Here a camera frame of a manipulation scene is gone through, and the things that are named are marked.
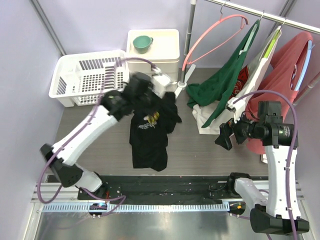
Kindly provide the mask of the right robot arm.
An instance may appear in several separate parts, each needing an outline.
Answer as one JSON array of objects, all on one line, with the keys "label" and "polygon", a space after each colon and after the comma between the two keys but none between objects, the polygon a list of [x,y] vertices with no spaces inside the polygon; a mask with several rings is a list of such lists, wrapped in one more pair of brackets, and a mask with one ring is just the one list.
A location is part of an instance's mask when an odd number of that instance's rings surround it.
[{"label": "right robot arm", "polygon": [[219,126],[215,144],[226,150],[232,148],[231,135],[236,143],[246,139],[260,140],[268,165],[268,196],[264,196],[246,173],[231,173],[226,193],[233,198],[241,196],[250,209],[250,225],[255,233],[292,235],[309,232],[310,223],[302,219],[297,203],[295,174],[286,174],[295,168],[298,141],[293,140],[294,125],[283,122],[279,101],[261,101],[258,119],[229,119]]}]

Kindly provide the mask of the black t shirt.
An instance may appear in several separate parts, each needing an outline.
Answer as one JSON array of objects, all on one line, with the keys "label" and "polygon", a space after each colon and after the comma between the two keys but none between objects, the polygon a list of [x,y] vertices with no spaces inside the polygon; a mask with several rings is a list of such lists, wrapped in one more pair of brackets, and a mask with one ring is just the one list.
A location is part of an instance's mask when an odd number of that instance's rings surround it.
[{"label": "black t shirt", "polygon": [[133,168],[150,168],[157,172],[166,169],[168,134],[181,122],[176,95],[172,91],[164,94],[159,109],[153,115],[141,110],[134,111],[129,135]]}]

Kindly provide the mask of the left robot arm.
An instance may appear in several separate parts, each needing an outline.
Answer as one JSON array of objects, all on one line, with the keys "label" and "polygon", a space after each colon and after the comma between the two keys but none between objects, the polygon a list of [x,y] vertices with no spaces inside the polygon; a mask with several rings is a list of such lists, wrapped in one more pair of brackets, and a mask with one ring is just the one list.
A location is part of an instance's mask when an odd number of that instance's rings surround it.
[{"label": "left robot arm", "polygon": [[170,82],[163,73],[148,76],[133,72],[122,91],[102,94],[92,111],[66,137],[53,145],[44,144],[40,152],[62,187],[75,186],[92,198],[104,200],[107,184],[97,173],[78,165],[78,158],[101,134],[134,111],[142,111],[143,119],[154,125]]}]

